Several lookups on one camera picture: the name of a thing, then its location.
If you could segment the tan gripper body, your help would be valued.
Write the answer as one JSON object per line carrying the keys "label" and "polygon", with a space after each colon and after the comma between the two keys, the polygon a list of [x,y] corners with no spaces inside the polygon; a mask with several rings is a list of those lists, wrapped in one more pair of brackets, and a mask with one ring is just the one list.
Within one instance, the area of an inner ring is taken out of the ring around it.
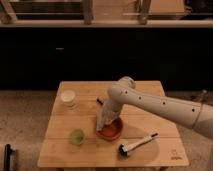
{"label": "tan gripper body", "polygon": [[107,99],[103,105],[103,113],[108,117],[118,117],[121,113],[122,108],[122,104],[116,102],[115,100]]}

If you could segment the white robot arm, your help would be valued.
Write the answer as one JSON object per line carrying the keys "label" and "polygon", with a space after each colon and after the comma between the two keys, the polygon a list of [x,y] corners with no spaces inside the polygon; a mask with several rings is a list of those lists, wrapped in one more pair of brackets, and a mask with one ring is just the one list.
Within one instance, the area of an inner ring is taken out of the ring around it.
{"label": "white robot arm", "polygon": [[138,91],[131,77],[123,77],[114,82],[107,93],[108,99],[102,114],[104,125],[117,119],[123,106],[127,104],[190,128],[213,140],[213,106]]}

